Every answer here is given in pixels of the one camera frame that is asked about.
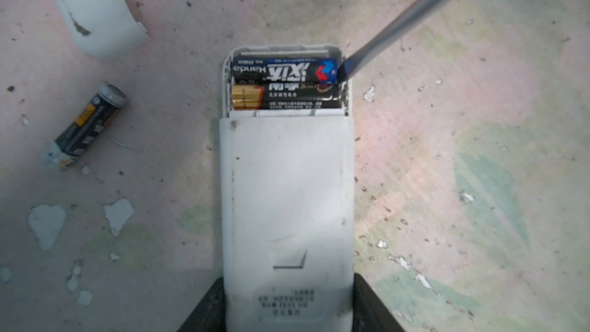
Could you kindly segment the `white battery cover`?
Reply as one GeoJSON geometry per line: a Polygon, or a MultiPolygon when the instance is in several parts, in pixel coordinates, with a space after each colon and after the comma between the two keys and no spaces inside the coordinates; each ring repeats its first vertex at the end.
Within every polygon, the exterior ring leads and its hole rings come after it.
{"type": "Polygon", "coordinates": [[[150,40],[125,0],[55,0],[75,44],[88,56],[112,61],[150,40]]]}

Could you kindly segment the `white remote control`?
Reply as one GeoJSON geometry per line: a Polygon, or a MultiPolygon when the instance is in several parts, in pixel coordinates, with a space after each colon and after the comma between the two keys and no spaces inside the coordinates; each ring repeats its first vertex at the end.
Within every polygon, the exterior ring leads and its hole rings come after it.
{"type": "Polygon", "coordinates": [[[354,120],[340,106],[245,109],[236,57],[345,59],[334,45],[245,46],[224,60],[219,122],[224,324],[228,331],[353,328],[354,120]]]}

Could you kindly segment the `small dark battery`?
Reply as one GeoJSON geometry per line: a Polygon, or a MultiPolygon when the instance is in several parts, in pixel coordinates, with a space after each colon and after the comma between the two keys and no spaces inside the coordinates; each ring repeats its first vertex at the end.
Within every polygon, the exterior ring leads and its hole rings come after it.
{"type": "Polygon", "coordinates": [[[43,164],[60,171],[68,170],[127,104],[128,97],[123,91],[102,83],[75,121],[52,142],[42,158],[43,164]]]}

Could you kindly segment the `orange handled screwdriver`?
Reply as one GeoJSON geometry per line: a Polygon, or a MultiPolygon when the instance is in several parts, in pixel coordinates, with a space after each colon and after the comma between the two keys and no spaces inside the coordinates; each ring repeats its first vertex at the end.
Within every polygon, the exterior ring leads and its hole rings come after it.
{"type": "Polygon", "coordinates": [[[352,78],[385,49],[427,19],[450,0],[416,0],[367,44],[348,57],[337,71],[337,81],[352,78]]]}

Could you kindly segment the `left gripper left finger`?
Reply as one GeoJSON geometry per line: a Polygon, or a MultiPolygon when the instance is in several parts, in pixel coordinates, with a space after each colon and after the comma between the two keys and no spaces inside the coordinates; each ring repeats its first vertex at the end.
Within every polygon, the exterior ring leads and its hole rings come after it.
{"type": "Polygon", "coordinates": [[[177,332],[225,332],[226,298],[224,278],[218,278],[177,332]]]}

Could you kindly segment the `black blue Handa battery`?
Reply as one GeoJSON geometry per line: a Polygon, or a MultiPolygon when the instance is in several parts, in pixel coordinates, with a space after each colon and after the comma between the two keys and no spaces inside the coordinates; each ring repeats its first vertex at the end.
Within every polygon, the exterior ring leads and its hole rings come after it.
{"type": "Polygon", "coordinates": [[[336,58],[255,58],[239,56],[231,63],[237,83],[304,83],[337,82],[336,58]]]}

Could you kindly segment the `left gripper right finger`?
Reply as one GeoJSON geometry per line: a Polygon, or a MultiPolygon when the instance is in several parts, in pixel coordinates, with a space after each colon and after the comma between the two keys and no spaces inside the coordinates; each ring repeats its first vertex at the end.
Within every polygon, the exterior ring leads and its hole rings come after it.
{"type": "Polygon", "coordinates": [[[405,332],[362,275],[354,274],[352,332],[405,332]]]}

